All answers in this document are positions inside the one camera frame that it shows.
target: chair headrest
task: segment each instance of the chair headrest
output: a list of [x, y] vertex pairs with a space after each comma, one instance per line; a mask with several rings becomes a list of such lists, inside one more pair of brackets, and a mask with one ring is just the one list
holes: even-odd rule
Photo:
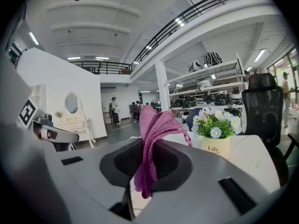
[[275, 88], [276, 86], [276, 81], [270, 73], [263, 73], [249, 77], [249, 90], [256, 88]]

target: white vanity table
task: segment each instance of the white vanity table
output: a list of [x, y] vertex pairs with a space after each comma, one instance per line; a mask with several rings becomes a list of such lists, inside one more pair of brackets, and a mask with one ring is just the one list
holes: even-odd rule
[[68, 93], [65, 99], [65, 112], [61, 117], [61, 123], [55, 125], [59, 129], [70, 132], [86, 132], [91, 147], [94, 147], [95, 139], [91, 130], [90, 119], [87, 119], [81, 100], [73, 92]]

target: pink towel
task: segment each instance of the pink towel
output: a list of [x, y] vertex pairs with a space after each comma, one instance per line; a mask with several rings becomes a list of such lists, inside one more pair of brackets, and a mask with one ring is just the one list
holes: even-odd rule
[[134, 184], [138, 192], [142, 192], [143, 198], [151, 195], [151, 185], [157, 181], [157, 172], [152, 160], [154, 143], [163, 139], [168, 134], [183, 133], [189, 146], [192, 146], [191, 139], [182, 124], [172, 118], [170, 111], [156, 113], [150, 106], [146, 105], [140, 112], [140, 134], [143, 140], [142, 164], [138, 168]]

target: oval mirror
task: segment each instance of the oval mirror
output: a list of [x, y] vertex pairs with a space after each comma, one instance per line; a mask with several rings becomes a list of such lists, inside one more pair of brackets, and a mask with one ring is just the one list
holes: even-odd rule
[[65, 102], [64, 102], [65, 108], [66, 110], [71, 113], [74, 114], [77, 112], [78, 110], [78, 98], [75, 94], [69, 94], [66, 98], [65, 98]]

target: flower pot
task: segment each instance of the flower pot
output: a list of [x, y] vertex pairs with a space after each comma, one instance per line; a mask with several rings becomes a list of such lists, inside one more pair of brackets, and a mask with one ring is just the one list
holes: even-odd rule
[[200, 149], [209, 151], [214, 154], [218, 154], [227, 159], [229, 156], [229, 144], [230, 138], [225, 139], [212, 139], [202, 137]]

